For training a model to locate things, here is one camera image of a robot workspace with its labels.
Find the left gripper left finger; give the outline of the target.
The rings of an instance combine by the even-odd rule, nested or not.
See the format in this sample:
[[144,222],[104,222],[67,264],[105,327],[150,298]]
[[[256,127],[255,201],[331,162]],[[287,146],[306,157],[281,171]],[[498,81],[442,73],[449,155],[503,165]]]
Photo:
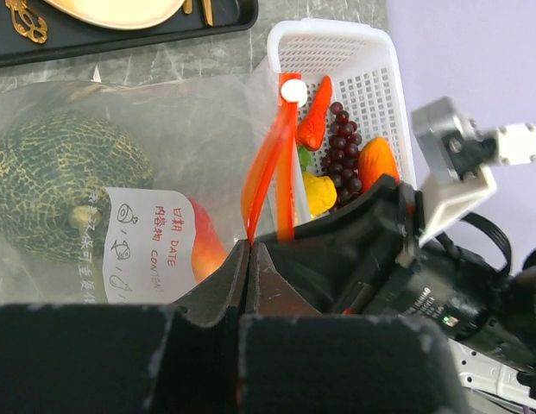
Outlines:
[[172,304],[0,306],[0,413],[234,413],[249,247]]

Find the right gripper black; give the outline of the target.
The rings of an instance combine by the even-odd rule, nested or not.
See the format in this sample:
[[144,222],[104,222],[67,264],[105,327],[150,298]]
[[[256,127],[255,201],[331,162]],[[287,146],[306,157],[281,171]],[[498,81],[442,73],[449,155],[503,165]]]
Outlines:
[[335,213],[301,224],[290,241],[257,237],[277,273],[322,313],[365,309],[399,267],[419,256],[422,197],[382,176]]

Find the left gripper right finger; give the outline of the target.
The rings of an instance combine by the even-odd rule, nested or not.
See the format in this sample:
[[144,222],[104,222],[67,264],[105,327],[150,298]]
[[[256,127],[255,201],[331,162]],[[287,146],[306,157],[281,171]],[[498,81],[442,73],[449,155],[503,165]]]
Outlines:
[[466,413],[445,335],[413,317],[324,316],[249,257],[250,311],[239,322],[241,413]]

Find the red yellow apple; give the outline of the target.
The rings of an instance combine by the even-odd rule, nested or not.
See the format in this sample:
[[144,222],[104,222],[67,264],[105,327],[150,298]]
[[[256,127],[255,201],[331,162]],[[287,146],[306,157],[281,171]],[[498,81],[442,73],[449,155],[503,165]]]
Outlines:
[[226,251],[206,209],[190,199],[195,216],[195,240],[192,248],[192,271],[199,284],[224,263]]

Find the clear zip bag orange zipper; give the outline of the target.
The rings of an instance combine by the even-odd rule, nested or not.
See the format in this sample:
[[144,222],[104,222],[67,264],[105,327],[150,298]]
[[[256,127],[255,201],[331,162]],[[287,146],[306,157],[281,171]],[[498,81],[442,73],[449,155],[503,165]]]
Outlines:
[[195,216],[210,216],[226,256],[246,236],[243,183],[278,109],[306,97],[299,74],[226,75],[128,87],[53,81],[0,94],[0,132],[15,122],[79,111],[137,139],[153,166],[150,189],[109,187],[104,251],[65,263],[25,254],[0,236],[0,306],[169,304],[198,283]]

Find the green netted melon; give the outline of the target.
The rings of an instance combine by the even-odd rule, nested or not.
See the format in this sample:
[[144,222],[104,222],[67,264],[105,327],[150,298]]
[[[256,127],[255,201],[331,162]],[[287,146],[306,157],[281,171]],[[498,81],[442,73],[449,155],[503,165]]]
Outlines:
[[153,183],[137,139],[102,117],[61,111],[15,122],[0,132],[0,236],[43,259],[95,259],[112,211],[107,188]]

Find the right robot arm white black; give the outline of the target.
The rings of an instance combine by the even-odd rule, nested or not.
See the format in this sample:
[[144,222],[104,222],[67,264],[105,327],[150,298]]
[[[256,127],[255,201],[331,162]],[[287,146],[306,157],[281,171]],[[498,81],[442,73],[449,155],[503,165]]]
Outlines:
[[423,317],[514,370],[536,410],[536,264],[512,275],[447,235],[422,242],[420,191],[383,176],[290,241],[257,237],[276,271],[324,314]]

